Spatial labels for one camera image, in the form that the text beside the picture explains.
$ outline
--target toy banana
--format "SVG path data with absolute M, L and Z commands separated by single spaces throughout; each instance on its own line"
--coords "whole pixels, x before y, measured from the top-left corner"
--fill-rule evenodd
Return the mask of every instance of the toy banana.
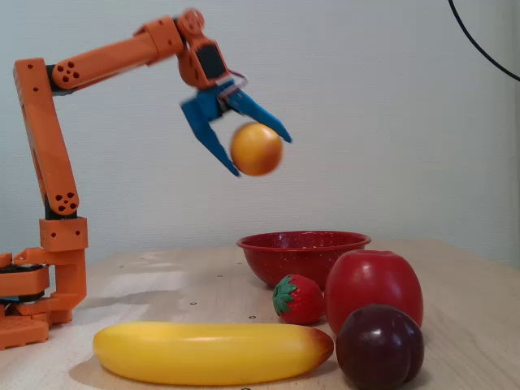
M 121 323 L 93 350 L 109 371 L 155 384 L 226 386 L 286 379 L 320 366 L 332 338 L 281 323 Z

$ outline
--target robotic arm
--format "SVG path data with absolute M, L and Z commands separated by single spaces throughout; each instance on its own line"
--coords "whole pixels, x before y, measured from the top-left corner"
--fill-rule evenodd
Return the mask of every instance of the robotic arm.
M 0 350 L 46 340 L 49 326 L 70 321 L 72 309 L 86 296 L 87 220 L 77 215 L 80 199 L 55 96 L 175 55 L 182 80 L 197 89 L 181 109 L 195 137 L 232 174 L 239 172 L 210 126 L 226 112 L 248 115 L 291 142 L 283 124 L 241 90 L 233 78 L 240 74 L 228 69 L 219 46 L 204 36 L 203 27 L 202 14 L 188 9 L 177 18 L 165 16 L 144 24 L 127 40 L 54 65 L 46 65 L 43 58 L 15 62 L 16 90 L 45 218 L 40 219 L 41 247 L 14 257 L 0 254 Z M 49 266 L 55 266 L 56 291 L 43 297 L 50 286 Z

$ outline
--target bowl rim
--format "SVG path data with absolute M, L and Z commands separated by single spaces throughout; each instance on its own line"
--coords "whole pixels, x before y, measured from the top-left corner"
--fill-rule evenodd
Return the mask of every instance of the bowl rim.
M 319 233 L 342 233 L 345 235 L 355 236 L 360 241 L 354 242 L 352 244 L 344 244 L 344 245 L 333 245 L 333 246 L 320 246 L 318 248 L 276 248 L 276 247 L 268 247 L 268 246 L 256 246 L 256 245 L 249 245 L 246 244 L 245 241 L 254 237 L 259 236 L 267 236 L 271 234 L 282 234 L 282 233 L 313 233 L 313 232 L 319 232 Z M 284 231 L 284 232 L 267 232 L 267 233 L 259 233 L 259 234 L 253 234 L 251 236 L 246 236 L 240 238 L 236 245 L 239 246 L 242 249 L 250 249 L 250 250 L 257 250 L 261 252 L 324 252 L 324 251 L 332 251 L 332 250 L 342 250 L 342 249 L 356 249 L 363 245 L 368 245 L 372 242 L 371 237 L 362 234 L 362 233 L 356 233 L 356 232 L 346 232 L 341 230 L 292 230 L 292 231 Z

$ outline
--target strawberry leaves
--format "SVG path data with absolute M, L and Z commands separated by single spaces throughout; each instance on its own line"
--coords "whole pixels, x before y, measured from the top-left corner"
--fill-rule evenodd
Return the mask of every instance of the strawberry leaves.
M 291 293 L 297 289 L 297 286 L 290 284 L 292 275 L 285 276 L 275 287 L 273 292 L 273 305 L 276 313 L 280 316 L 283 312 L 290 313 L 291 310 L 287 306 L 288 302 L 294 301 Z

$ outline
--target toy strawberry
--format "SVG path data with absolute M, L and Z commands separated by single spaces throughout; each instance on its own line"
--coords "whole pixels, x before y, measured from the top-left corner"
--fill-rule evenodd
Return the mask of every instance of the toy strawberry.
M 287 275 L 278 283 L 273 304 L 286 323 L 316 323 L 325 314 L 325 300 L 318 284 L 301 275 Z

